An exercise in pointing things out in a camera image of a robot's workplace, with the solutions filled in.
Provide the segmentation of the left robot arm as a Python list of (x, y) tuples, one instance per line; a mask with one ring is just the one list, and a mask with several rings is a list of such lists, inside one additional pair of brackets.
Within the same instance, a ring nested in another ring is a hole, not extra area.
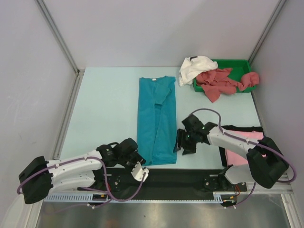
[(56, 191), (81, 189), (98, 191), (106, 201), (123, 202), (112, 194), (107, 168), (123, 166), (141, 188), (149, 175), (137, 143), (127, 138), (121, 143), (103, 144), (91, 152), (70, 159), (49, 160), (36, 157), (20, 174), (17, 194), (26, 204), (34, 204)]

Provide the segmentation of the teal t shirt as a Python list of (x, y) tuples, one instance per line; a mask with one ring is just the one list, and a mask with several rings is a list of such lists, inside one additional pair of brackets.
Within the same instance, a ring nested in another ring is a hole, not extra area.
[(175, 77), (140, 78), (137, 113), (137, 144), (145, 165), (177, 161)]

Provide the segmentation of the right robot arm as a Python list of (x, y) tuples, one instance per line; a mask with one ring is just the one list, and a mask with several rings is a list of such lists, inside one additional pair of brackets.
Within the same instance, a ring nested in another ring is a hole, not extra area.
[(246, 159), (246, 164), (232, 164), (219, 173), (219, 185), (223, 190), (231, 190), (241, 182), (256, 182), (270, 189), (289, 168), (276, 143), (269, 137), (265, 136), (261, 140), (245, 137), (219, 124), (203, 124), (193, 114), (184, 119), (182, 124), (184, 129), (177, 130), (176, 146), (183, 149), (184, 155), (196, 153), (197, 144), (205, 143)]

